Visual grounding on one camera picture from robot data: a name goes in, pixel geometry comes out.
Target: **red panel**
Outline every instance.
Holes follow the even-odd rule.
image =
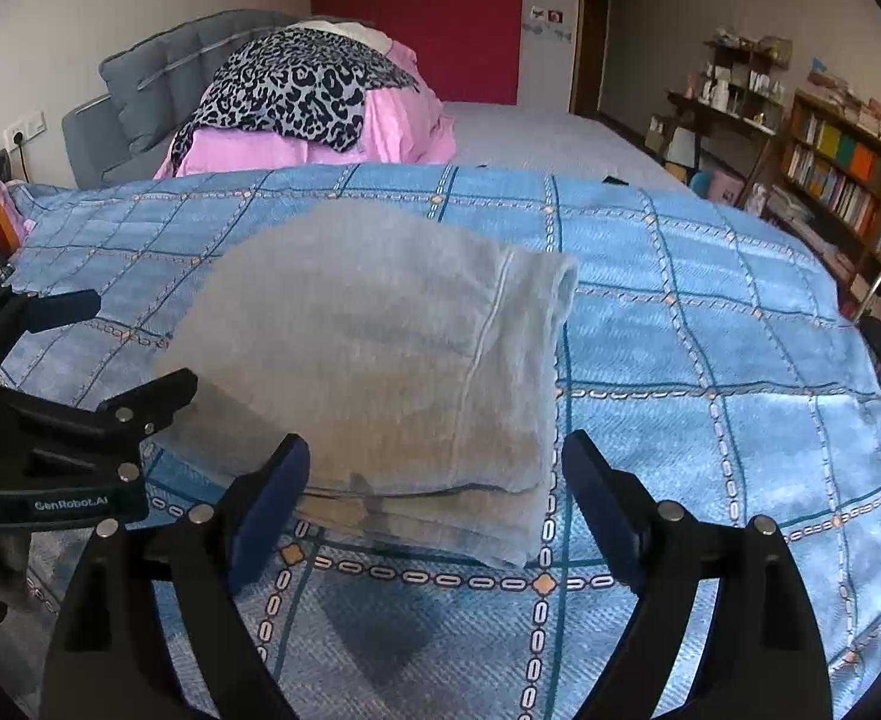
[[[441,100],[514,104],[521,0],[311,0],[314,13],[371,20],[418,52]]]

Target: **leopard print blanket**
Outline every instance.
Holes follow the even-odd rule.
[[[221,65],[173,138],[170,163],[176,172],[199,127],[273,131],[343,153],[360,140],[365,92],[407,87],[418,89],[413,76],[363,43],[315,29],[272,32]]]

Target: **power outlet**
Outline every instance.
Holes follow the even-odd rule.
[[[14,151],[15,148],[17,148],[17,144],[14,142],[14,137],[18,132],[23,133],[23,143],[26,143],[30,139],[36,138],[40,133],[46,131],[47,120],[44,119],[43,111],[35,111],[34,113],[22,117],[19,121],[14,122],[10,127],[7,127],[7,129],[4,130],[4,148],[6,148],[8,152]]]

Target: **wooden desk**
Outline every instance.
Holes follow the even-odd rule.
[[[763,145],[757,153],[757,158],[754,160],[754,165],[751,167],[747,179],[744,181],[744,189],[741,190],[741,194],[737,196],[737,201],[735,201],[735,206],[737,208],[743,208],[744,203],[747,201],[750,194],[751,188],[754,186],[754,183],[756,183],[761,170],[764,168],[764,164],[774,151],[777,134],[766,132],[752,122],[746,121],[746,119],[741,119],[739,116],[733,116],[726,111],[719,111],[717,108],[712,108],[711,105],[701,103],[700,100],[689,100],[678,92],[667,90],[667,99],[669,103],[674,106],[674,118],[671,122],[669,135],[664,138],[664,143],[661,147],[661,159],[666,156],[670,143],[674,139],[674,131],[681,126],[684,114],[687,113],[693,114],[694,117],[694,127],[692,127],[692,129],[694,131],[695,170],[700,170],[701,167],[701,138],[703,135],[709,135],[713,127],[716,125],[727,127],[732,132],[735,132],[744,138],[752,139],[756,136],[763,138]]]

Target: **blue plaid bedsheet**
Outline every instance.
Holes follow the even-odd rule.
[[[92,288],[103,309],[24,337],[2,378],[87,408],[149,378],[228,247],[324,199],[380,200],[576,254],[582,280],[557,351],[558,447],[583,428],[612,466],[698,518],[775,517],[817,613],[835,713],[879,673],[881,395],[831,279],[797,240],[682,194],[456,167],[303,167],[15,194],[38,222],[15,288]],[[184,459],[149,442],[143,454],[149,524],[221,494]],[[554,481],[543,549],[524,570],[290,522],[237,604],[300,716],[572,717],[634,597],[607,573],[559,467]],[[29,577],[47,628],[85,537],[34,538]],[[701,588],[662,712],[687,694],[715,591]],[[173,594],[158,597],[186,694],[210,712]]]

